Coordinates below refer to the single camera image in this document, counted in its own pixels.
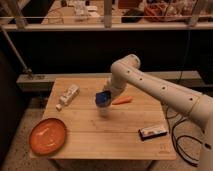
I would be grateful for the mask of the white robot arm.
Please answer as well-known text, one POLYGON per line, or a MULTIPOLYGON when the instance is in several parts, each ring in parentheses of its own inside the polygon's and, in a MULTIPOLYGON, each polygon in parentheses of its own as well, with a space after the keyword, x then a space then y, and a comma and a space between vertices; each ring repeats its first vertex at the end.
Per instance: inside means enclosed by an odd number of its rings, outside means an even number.
POLYGON ((140 59, 127 55, 111 65, 111 76, 104 89, 112 98, 129 83, 153 98, 166 103, 204 131, 198 171, 213 171, 213 98, 198 91, 154 77, 139 70, 140 59))

